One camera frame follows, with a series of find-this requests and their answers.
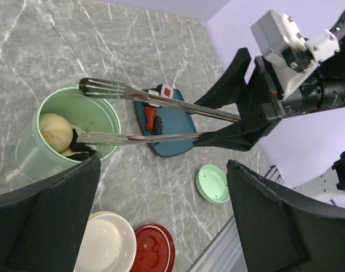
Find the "steel serving tongs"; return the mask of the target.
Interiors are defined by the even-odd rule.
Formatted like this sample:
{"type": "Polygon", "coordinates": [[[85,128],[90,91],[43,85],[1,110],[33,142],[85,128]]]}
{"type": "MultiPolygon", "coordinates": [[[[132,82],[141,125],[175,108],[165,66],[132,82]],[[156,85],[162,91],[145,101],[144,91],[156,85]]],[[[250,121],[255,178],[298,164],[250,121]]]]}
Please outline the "steel serving tongs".
{"type": "Polygon", "coordinates": [[[83,78],[79,81],[78,87],[81,94],[86,97],[133,100],[149,104],[149,106],[144,109],[144,117],[146,120],[146,129],[150,129],[152,135],[135,136],[113,133],[81,133],[77,137],[76,141],[85,145],[123,146],[140,143],[160,143],[197,139],[201,136],[201,133],[165,135],[165,122],[163,117],[166,116],[166,114],[161,113],[160,109],[155,109],[153,107],[154,105],[161,106],[164,109],[172,108],[185,113],[197,114],[223,121],[237,122],[240,120],[240,116],[233,113],[223,112],[222,110],[211,109],[160,95],[154,95],[149,92],[137,90],[121,82],[96,78],[83,78]]]}

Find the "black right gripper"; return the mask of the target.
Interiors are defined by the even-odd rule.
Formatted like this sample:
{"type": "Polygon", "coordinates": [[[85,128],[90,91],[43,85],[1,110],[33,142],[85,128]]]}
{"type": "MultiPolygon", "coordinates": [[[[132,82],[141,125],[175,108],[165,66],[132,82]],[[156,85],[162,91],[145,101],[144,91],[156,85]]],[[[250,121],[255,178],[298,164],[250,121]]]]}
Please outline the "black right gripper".
{"type": "MultiPolygon", "coordinates": [[[[251,56],[248,48],[240,48],[219,80],[195,105],[219,109],[237,101],[246,88],[245,74],[251,56]]],[[[267,136],[285,118],[345,108],[345,80],[325,78],[320,69],[309,76],[287,99],[270,64],[263,57],[254,60],[255,69],[248,89],[253,111],[248,128],[232,124],[218,131],[202,133],[194,147],[219,147],[247,152],[254,142],[267,136]]]]}

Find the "beige bun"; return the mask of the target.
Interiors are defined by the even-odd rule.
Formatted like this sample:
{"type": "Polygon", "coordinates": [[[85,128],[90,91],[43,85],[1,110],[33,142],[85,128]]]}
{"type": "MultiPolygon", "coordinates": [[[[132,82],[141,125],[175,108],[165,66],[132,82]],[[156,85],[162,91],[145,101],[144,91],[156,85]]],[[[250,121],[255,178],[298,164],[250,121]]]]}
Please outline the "beige bun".
{"type": "Polygon", "coordinates": [[[73,139],[73,129],[65,118],[54,113],[44,113],[39,118],[39,129],[48,145],[58,153],[68,149],[73,139]]]}
{"type": "Polygon", "coordinates": [[[64,152],[61,153],[62,156],[71,157],[75,155],[75,152],[70,148],[67,148],[64,152]]]}

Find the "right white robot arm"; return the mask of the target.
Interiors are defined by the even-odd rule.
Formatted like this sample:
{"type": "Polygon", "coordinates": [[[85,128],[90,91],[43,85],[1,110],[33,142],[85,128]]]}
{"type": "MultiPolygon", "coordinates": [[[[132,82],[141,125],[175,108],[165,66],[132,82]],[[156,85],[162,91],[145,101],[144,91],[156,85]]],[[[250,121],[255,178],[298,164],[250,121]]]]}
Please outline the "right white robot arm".
{"type": "MultiPolygon", "coordinates": [[[[228,67],[239,48],[248,48],[252,57],[260,55],[250,28],[269,10],[291,16],[310,38],[334,25],[345,10],[345,1],[228,2],[207,22],[223,67],[228,67]]],[[[259,146],[287,187],[305,186],[309,195],[345,208],[345,193],[337,189],[337,173],[332,169],[345,151],[345,108],[284,119],[259,146]]]]}

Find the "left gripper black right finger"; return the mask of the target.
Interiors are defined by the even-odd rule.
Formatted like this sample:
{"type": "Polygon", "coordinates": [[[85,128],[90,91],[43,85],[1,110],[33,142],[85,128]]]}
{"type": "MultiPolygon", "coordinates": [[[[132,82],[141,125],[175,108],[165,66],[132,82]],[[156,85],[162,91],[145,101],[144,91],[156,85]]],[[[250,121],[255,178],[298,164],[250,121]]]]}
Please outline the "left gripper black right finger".
{"type": "Polygon", "coordinates": [[[248,271],[345,271],[345,209],[229,160],[227,182],[248,271]]]}

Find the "beige bun front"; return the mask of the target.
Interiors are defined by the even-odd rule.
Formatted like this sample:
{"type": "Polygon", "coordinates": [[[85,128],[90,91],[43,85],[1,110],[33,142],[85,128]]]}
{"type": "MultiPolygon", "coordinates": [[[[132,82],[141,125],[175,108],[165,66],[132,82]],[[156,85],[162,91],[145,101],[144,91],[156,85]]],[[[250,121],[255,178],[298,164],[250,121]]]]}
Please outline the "beige bun front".
{"type": "Polygon", "coordinates": [[[61,153],[62,156],[71,157],[75,155],[75,152],[70,148],[67,148],[64,152],[61,153]]]}

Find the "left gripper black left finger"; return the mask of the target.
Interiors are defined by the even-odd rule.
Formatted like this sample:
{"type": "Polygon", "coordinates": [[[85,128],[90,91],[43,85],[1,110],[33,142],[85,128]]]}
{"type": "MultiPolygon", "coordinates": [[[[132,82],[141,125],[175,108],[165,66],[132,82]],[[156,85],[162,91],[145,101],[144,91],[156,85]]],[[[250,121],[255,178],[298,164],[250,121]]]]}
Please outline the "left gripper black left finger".
{"type": "Polygon", "coordinates": [[[0,195],[0,271],[73,271],[100,168],[93,156],[0,195]]]}

